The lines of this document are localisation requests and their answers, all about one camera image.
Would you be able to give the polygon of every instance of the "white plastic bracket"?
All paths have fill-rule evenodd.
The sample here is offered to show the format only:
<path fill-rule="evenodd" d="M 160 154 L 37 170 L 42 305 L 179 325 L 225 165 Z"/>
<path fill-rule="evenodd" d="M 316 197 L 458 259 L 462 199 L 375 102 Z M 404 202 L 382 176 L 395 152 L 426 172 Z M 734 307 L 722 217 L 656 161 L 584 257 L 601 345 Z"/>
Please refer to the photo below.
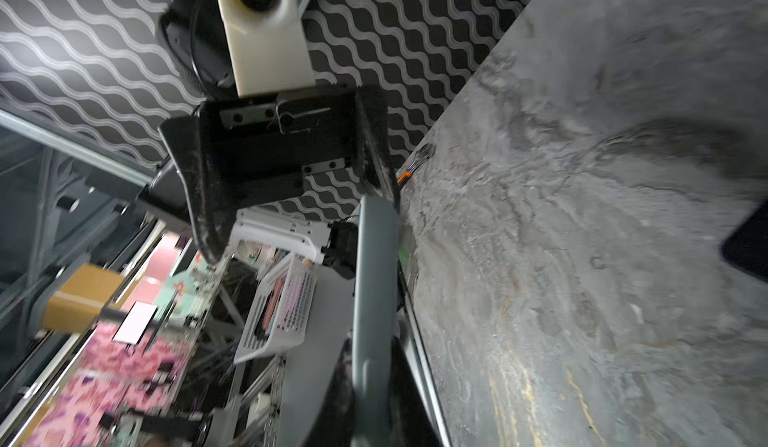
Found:
<path fill-rule="evenodd" d="M 331 229 L 326 222 L 299 220 L 259 207 L 240 209 L 230 234 L 229 249 L 240 241 L 255 241 L 297 253 L 322 263 L 322 248 L 328 245 Z"/>
<path fill-rule="evenodd" d="M 240 0 L 218 2 L 239 96 L 315 86 L 296 0 L 266 12 Z"/>

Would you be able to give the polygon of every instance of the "wavy patterned wall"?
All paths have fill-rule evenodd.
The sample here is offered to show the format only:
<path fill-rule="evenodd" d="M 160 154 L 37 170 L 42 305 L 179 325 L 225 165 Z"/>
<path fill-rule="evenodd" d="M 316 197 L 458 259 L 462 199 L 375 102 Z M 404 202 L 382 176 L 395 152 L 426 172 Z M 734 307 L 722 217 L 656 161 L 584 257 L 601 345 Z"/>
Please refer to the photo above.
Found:
<path fill-rule="evenodd" d="M 155 39 L 169 0 L 0 0 L 0 96 L 153 166 L 163 119 L 202 100 Z M 312 0 L 304 28 L 319 83 L 380 84 L 403 162 L 530 0 Z M 360 198 L 321 174 L 281 212 L 330 220 Z"/>

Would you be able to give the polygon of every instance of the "pink patterned fabric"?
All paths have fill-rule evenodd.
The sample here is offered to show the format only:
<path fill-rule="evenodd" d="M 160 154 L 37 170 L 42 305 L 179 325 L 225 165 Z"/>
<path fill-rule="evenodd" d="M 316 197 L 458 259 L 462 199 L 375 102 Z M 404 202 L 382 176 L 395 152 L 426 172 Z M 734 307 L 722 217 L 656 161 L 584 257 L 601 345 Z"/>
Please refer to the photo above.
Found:
<path fill-rule="evenodd" d="M 118 326 L 110 323 L 100 323 L 96 326 L 93 337 L 82 354 L 81 369 L 96 370 L 102 373 L 125 377 L 141 382 L 150 378 L 158 371 L 162 362 L 173 362 L 174 370 L 180 368 L 190 346 L 177 342 L 174 349 L 167 340 L 158 338 L 149 352 L 142 355 L 147 345 L 149 335 L 145 334 L 136 346 L 112 342 Z"/>
<path fill-rule="evenodd" d="M 120 405 L 151 412 L 169 401 L 168 387 L 160 387 L 146 395 L 141 383 L 158 371 L 161 362 L 174 363 L 178 374 L 191 345 L 158 338 L 145 355 L 141 355 L 149 336 L 126 351 L 125 345 L 112 342 L 118 326 L 100 323 L 82 353 L 78 371 L 65 385 L 32 437 L 24 447 L 85 447 L 98 441 L 98 421 L 102 414 Z"/>
<path fill-rule="evenodd" d="M 127 389 L 126 382 L 76 373 L 24 447 L 93 445 L 101 414 L 113 411 Z"/>

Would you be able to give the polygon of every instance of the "pink object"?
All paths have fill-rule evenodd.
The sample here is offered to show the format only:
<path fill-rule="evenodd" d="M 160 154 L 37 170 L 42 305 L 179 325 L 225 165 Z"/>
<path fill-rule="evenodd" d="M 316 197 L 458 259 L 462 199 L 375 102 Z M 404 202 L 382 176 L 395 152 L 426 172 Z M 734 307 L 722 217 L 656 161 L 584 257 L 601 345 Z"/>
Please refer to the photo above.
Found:
<path fill-rule="evenodd" d="M 93 445 L 100 435 L 98 421 L 102 414 L 114 411 L 120 404 L 143 411 L 164 407 L 168 387 L 159 387 L 146 396 L 141 383 L 151 378 L 161 362 L 174 363 L 172 375 L 178 374 L 192 348 L 176 342 L 171 349 L 167 340 L 158 338 L 152 348 L 141 355 L 148 336 L 128 351 L 124 344 L 112 342 L 117 325 L 100 323 L 85 346 L 78 371 L 64 386 L 24 447 L 85 447 Z"/>
<path fill-rule="evenodd" d="M 293 277 L 293 279 L 291 279 L 290 285 L 287 289 L 288 291 L 286 292 L 288 298 L 286 298 L 286 307 L 283 309 L 283 318 L 280 319 L 281 323 L 287 322 L 287 320 L 293 316 L 294 311 L 298 308 L 299 301 L 301 300 L 301 294 L 304 292 L 304 288 L 302 288 L 304 280 L 305 278 L 303 275 Z"/>
<path fill-rule="evenodd" d="M 266 305 L 266 313 L 264 314 L 264 321 L 261 323 L 261 328 L 266 331 L 270 327 L 272 322 L 272 316 L 275 313 L 275 306 L 280 299 L 280 292 L 283 290 L 283 284 L 286 282 L 285 277 L 275 280 L 275 287 L 272 290 L 272 297 L 270 297 L 270 303 Z"/>
<path fill-rule="evenodd" d="M 120 309 L 128 311 L 136 302 L 153 303 L 158 298 L 162 288 L 162 282 L 145 277 L 139 281 L 134 291 L 130 293 L 128 300 L 125 301 Z"/>
<path fill-rule="evenodd" d="M 147 269 L 144 270 L 144 277 L 160 280 L 163 285 L 165 279 L 170 275 L 170 269 L 173 268 L 176 258 L 181 252 L 176 248 L 176 242 L 179 236 L 174 233 L 166 233 L 158 246 L 152 252 Z"/>

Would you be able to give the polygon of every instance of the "metal rail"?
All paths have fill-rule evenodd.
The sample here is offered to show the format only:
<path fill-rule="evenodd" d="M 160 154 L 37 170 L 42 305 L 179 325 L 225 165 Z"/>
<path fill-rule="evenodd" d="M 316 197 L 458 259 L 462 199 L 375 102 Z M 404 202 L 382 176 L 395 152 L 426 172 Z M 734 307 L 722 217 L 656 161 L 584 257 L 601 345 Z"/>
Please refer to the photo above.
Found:
<path fill-rule="evenodd" d="M 174 312 L 174 309 L 177 306 L 176 297 L 178 295 L 179 295 L 179 291 L 177 290 L 176 292 L 174 292 L 174 296 L 170 298 L 170 301 L 168 302 L 168 305 L 163 310 L 163 313 L 160 314 L 160 320 L 158 320 L 158 325 L 152 329 L 152 335 L 149 336 L 147 345 L 144 346 L 144 351 L 142 352 L 141 355 L 144 355 L 145 353 L 149 352 L 149 349 L 152 348 L 155 340 L 158 339 L 158 334 L 160 333 L 160 329 L 165 327 L 165 325 L 168 323 L 170 314 Z"/>
<path fill-rule="evenodd" d="M 411 294 L 408 293 L 408 288 L 405 284 L 405 279 L 402 278 L 402 295 L 405 300 L 405 305 L 402 307 L 404 317 L 407 319 L 408 326 L 408 339 L 416 347 L 414 352 L 418 365 L 412 365 L 412 374 L 414 379 L 420 380 L 426 387 L 426 392 L 422 396 L 424 406 L 429 414 L 432 426 L 436 428 L 437 434 L 440 437 L 442 447 L 451 447 L 451 437 L 448 434 L 448 427 L 446 425 L 446 418 L 442 412 L 442 406 L 440 405 L 440 399 L 437 395 L 437 389 L 435 387 L 435 380 L 432 377 L 432 369 L 429 367 L 429 361 L 427 359 L 426 350 L 424 349 L 424 342 L 422 341 L 422 334 L 418 329 L 418 323 L 416 321 L 416 314 L 413 312 L 413 303 L 411 302 Z"/>
<path fill-rule="evenodd" d="M 260 445 L 259 437 L 264 433 L 266 423 L 276 416 L 276 408 L 270 406 L 262 411 L 258 416 L 245 427 L 245 430 L 237 436 L 230 444 L 230 447 L 247 447 L 251 445 Z"/>
<path fill-rule="evenodd" d="M 141 169 L 138 165 L 129 166 L 127 163 L 121 163 L 51 129 L 33 124 L 20 116 L 12 114 L 8 110 L 0 109 L 0 126 L 4 126 L 16 134 L 49 146 L 85 164 L 100 168 L 135 185 L 145 186 L 152 180 L 151 173 L 148 170 Z"/>
<path fill-rule="evenodd" d="M 23 167 L 26 164 L 31 164 L 38 159 L 37 155 L 31 156 L 28 159 L 24 159 L 21 162 L 17 162 L 11 166 L 6 167 L 4 170 L 0 170 L 0 176 L 4 176 L 6 173 L 11 173 L 16 169 Z"/>
<path fill-rule="evenodd" d="M 11 406 L 19 388 L 27 384 L 32 375 L 34 375 L 34 371 L 39 369 L 40 365 L 53 354 L 55 349 L 62 347 L 67 337 L 69 337 L 68 334 L 61 332 L 48 332 L 45 334 L 45 337 L 34 347 L 34 350 L 24 360 L 24 363 L 16 368 L 13 375 L 0 388 L 0 415 L 4 415 L 6 409 Z"/>
<path fill-rule="evenodd" d="M 53 222 L 49 214 L 55 204 L 56 191 L 58 189 L 58 165 L 61 163 L 61 154 L 49 148 L 43 151 L 43 159 L 40 165 L 38 177 L 38 203 L 35 207 L 34 233 L 32 234 L 32 248 L 29 251 L 29 264 L 27 266 L 26 288 L 29 289 L 37 282 L 40 273 L 40 257 L 43 255 L 43 242 L 48 237 L 48 229 Z"/>
<path fill-rule="evenodd" d="M 128 245 L 126 245 L 115 258 L 104 266 L 106 270 L 121 270 L 123 263 L 129 261 L 134 254 L 140 249 L 140 244 L 143 245 L 147 241 L 152 230 L 158 224 L 157 219 L 147 222 L 143 227 L 136 232 L 133 239 L 130 239 Z"/>
<path fill-rule="evenodd" d="M 110 205 L 105 205 L 101 208 L 94 217 L 103 215 L 101 220 L 95 224 L 88 225 L 84 222 L 84 225 L 74 231 L 67 237 L 67 240 L 60 242 L 52 250 L 49 264 L 67 264 L 70 263 L 73 258 L 83 251 L 84 247 L 89 243 L 94 242 L 99 236 L 104 234 L 113 222 L 118 220 L 119 215 L 111 210 Z M 24 286 L 27 283 L 28 273 L 22 274 L 21 277 L 7 288 L 0 297 L 0 327 L 3 327 L 9 319 L 9 314 L 20 304 L 23 300 L 31 295 L 31 293 L 37 292 L 45 283 L 48 282 L 48 278 L 43 277 L 38 279 L 31 289 L 26 289 Z"/>
<path fill-rule="evenodd" d="M 43 373 L 35 382 L 36 390 L 30 396 L 17 404 L 13 411 L 0 424 L 0 444 L 12 445 L 27 428 L 34 418 L 34 414 L 40 410 L 46 400 L 54 393 L 56 385 L 74 365 L 74 361 L 82 354 L 93 331 L 79 336 L 74 334 L 69 338 L 64 347 L 48 364 Z"/>
<path fill-rule="evenodd" d="M 219 289 L 219 299 L 221 300 L 221 303 L 224 304 L 226 311 L 230 314 L 230 317 L 232 317 L 235 325 L 241 329 L 244 329 L 245 320 L 243 319 L 243 316 L 240 315 L 240 311 L 237 310 L 237 306 L 235 305 L 234 300 L 232 297 L 230 297 L 230 294 L 224 289 L 224 287 Z"/>
<path fill-rule="evenodd" d="M 270 363 L 266 364 L 264 370 L 256 380 L 248 387 L 243 394 L 243 404 L 250 405 L 256 397 L 269 387 L 274 379 L 275 372 L 283 365 L 283 356 L 274 356 Z"/>

